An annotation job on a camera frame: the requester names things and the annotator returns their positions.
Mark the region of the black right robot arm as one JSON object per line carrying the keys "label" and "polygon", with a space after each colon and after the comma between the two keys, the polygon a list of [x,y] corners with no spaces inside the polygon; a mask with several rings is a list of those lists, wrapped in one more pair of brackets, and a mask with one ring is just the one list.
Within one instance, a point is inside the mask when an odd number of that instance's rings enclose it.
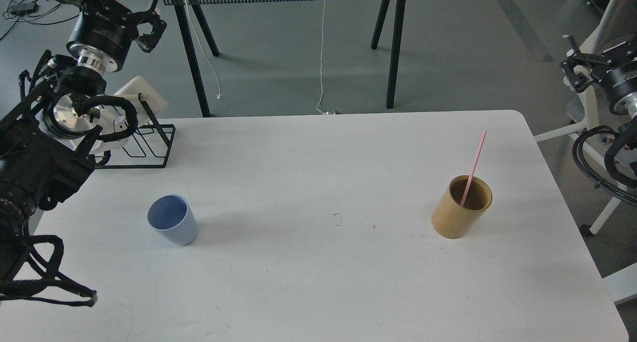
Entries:
{"label": "black right robot arm", "polygon": [[615,158],[617,158],[619,152],[636,148],[636,38],[633,37],[628,42],[620,43],[614,48],[603,52],[603,54],[581,52],[573,36],[565,34],[563,38],[566,38],[571,49],[573,49],[572,54],[567,56],[560,64],[560,68],[571,88],[580,94],[585,92],[588,87],[594,85],[600,88],[607,98],[609,110],[612,114],[628,115],[631,118],[630,122],[624,124],[624,128],[620,131],[615,131],[607,125],[585,129],[575,139],[571,152],[573,160],[576,167],[595,186],[602,188],[620,201],[635,206],[635,195],[623,188],[612,185],[596,170],[592,169],[583,156],[583,145],[592,136],[611,135],[614,140],[603,157],[603,166],[615,181],[627,188],[636,188],[636,163],[630,164],[632,176],[626,176],[615,166]]}

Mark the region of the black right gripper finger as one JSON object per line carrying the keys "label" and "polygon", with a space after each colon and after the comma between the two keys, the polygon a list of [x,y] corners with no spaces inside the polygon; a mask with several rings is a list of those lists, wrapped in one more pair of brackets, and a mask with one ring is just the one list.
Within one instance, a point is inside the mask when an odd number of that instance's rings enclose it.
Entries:
{"label": "black right gripper finger", "polygon": [[592,54],[592,50],[594,49],[594,43],[596,42],[598,37],[597,33],[591,33],[588,38],[586,38],[582,45],[579,45],[575,42],[575,38],[571,34],[564,34],[562,38],[567,40],[567,43],[570,45],[569,51],[567,51],[567,58],[562,62],[566,64],[568,58],[573,56],[573,54],[578,54],[578,58],[586,59],[586,63],[596,64],[596,61],[591,61],[591,58],[594,56]]}
{"label": "black right gripper finger", "polygon": [[594,64],[591,58],[566,58],[560,64],[567,83],[575,93],[583,93],[588,87],[595,83],[595,80],[590,75],[577,73],[576,67],[592,68]]}

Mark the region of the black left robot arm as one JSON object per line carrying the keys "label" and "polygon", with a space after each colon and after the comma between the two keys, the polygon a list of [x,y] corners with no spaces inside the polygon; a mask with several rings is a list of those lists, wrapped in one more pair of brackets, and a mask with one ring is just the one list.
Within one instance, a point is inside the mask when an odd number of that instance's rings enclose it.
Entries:
{"label": "black left robot arm", "polygon": [[123,68],[132,43],[152,52],[167,24],[159,0],[131,11],[116,0],[59,0],[78,7],[68,55],[45,51],[32,73],[19,75],[21,100],[1,120],[1,300],[91,307],[97,292],[60,271],[64,243],[32,235],[29,219],[75,194],[110,159],[95,143],[125,142],[156,131],[171,150],[173,131],[157,121],[153,89],[107,95],[104,74]]}

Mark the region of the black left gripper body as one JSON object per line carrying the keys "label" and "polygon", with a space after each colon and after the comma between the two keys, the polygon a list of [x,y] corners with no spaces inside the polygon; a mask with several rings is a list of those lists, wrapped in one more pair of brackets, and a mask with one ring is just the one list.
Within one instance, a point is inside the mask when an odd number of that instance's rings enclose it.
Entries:
{"label": "black left gripper body", "polygon": [[74,58],[93,55],[103,72],[121,71],[141,22],[116,0],[80,0],[80,16],[66,48]]}

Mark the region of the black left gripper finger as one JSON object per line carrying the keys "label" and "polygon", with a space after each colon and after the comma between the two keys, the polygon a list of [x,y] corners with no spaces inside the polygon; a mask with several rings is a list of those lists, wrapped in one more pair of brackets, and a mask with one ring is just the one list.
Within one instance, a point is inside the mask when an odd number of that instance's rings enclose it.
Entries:
{"label": "black left gripper finger", "polygon": [[156,6],[159,0],[150,0],[150,4],[145,11],[137,11],[130,14],[130,22],[134,25],[141,24],[156,24],[161,23],[161,18],[156,11]]}
{"label": "black left gripper finger", "polygon": [[161,40],[161,37],[168,25],[162,19],[149,20],[140,23],[140,25],[141,24],[150,24],[151,31],[150,33],[139,34],[134,41],[137,43],[141,51],[152,52],[153,49],[157,47],[157,44],[159,40]]}

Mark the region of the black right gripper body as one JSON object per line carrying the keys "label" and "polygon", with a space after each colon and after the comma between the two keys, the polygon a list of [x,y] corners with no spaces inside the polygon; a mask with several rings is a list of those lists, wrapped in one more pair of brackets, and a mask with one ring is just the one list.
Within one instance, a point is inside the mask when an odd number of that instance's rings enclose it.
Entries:
{"label": "black right gripper body", "polygon": [[609,111],[616,115],[636,115],[636,42],[621,43],[601,54],[589,54],[591,84],[607,99]]}

